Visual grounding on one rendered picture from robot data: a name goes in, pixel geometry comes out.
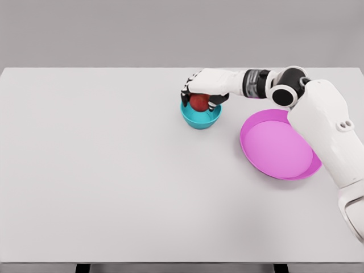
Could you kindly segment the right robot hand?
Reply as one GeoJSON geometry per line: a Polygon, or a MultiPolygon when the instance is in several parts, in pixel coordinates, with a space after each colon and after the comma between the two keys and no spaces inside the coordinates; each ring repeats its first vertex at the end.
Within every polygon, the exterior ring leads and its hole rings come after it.
{"type": "Polygon", "coordinates": [[[218,105],[229,98],[227,80],[232,71],[223,69],[204,68],[190,76],[181,90],[181,102],[184,107],[194,94],[203,96],[204,105],[198,106],[197,111],[212,112],[218,105]]]}

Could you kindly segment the red apple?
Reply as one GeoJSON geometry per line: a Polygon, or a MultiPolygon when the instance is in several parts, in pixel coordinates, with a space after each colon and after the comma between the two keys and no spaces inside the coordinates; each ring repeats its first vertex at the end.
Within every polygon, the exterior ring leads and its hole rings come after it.
{"type": "Polygon", "coordinates": [[[209,98],[210,95],[208,94],[191,94],[189,104],[197,112],[207,111],[209,109],[209,98]]]}

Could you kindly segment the blue bowl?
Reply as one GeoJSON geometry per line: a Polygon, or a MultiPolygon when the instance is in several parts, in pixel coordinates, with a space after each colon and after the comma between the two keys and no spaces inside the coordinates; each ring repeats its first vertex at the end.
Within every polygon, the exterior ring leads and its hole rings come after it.
{"type": "Polygon", "coordinates": [[[198,130],[208,129],[219,119],[222,113],[222,106],[218,105],[213,111],[195,111],[189,103],[184,107],[180,104],[181,115],[190,127],[198,130]]]}

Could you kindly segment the pink plate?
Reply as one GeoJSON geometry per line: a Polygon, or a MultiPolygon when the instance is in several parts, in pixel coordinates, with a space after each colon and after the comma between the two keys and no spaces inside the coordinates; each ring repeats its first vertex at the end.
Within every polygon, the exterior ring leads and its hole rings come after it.
{"type": "Polygon", "coordinates": [[[322,162],[290,125],[288,111],[267,109],[245,120],[239,141],[248,161],[260,172],[279,180],[314,175],[322,162]]]}

